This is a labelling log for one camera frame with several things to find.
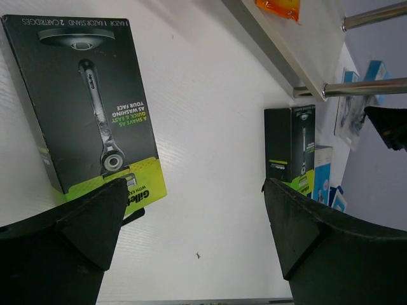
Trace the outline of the blue blister razor pack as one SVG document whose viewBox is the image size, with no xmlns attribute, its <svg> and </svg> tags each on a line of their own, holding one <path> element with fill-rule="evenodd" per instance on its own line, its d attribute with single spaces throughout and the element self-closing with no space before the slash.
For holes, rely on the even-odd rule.
<svg viewBox="0 0 407 305">
<path fill-rule="evenodd" d="M 371 60 L 363 81 L 378 81 L 389 78 L 385 64 L 380 60 Z M 382 105 L 383 101 L 383 95 L 340 97 L 334 135 L 341 138 L 352 151 L 355 151 L 367 120 L 364 108 Z"/>
</svg>

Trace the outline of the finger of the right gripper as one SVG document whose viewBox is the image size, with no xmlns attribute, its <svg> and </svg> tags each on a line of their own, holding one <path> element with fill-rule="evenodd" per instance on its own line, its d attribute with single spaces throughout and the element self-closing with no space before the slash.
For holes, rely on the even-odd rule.
<svg viewBox="0 0 407 305">
<path fill-rule="evenodd" d="M 388 149 L 406 150 L 406 109 L 368 106 L 364 112 Z"/>
</svg>

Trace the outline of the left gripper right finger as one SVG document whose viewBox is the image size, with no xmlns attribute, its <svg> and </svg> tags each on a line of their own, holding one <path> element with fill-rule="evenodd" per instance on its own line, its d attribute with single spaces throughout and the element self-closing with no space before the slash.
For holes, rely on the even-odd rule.
<svg viewBox="0 0 407 305">
<path fill-rule="evenodd" d="M 406 231 L 355 218 L 277 179 L 263 184 L 295 304 L 406 304 Z"/>
</svg>

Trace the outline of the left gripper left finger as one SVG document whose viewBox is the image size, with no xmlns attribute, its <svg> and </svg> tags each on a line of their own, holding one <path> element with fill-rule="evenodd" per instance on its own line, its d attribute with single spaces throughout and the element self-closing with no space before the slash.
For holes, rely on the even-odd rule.
<svg viewBox="0 0 407 305">
<path fill-rule="evenodd" d="M 1 227 L 1 304 L 95 304 L 127 208 L 114 179 Z"/>
</svg>

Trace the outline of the orange razor bag top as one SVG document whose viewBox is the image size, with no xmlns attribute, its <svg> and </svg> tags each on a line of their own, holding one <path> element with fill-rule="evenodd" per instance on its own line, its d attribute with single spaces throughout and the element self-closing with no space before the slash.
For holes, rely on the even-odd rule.
<svg viewBox="0 0 407 305">
<path fill-rule="evenodd" d="M 254 3 L 268 13 L 300 24 L 300 0 L 255 0 Z"/>
</svg>

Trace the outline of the black green razor box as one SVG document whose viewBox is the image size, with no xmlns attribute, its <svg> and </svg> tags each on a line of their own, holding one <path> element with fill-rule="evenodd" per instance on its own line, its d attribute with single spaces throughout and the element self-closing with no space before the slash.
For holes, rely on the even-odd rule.
<svg viewBox="0 0 407 305">
<path fill-rule="evenodd" d="M 167 195 L 130 22 L 4 15 L 4 55 L 58 203 L 124 178 L 127 214 Z"/>
<path fill-rule="evenodd" d="M 311 197 L 315 176 L 315 106 L 264 110 L 265 172 Z"/>
</svg>

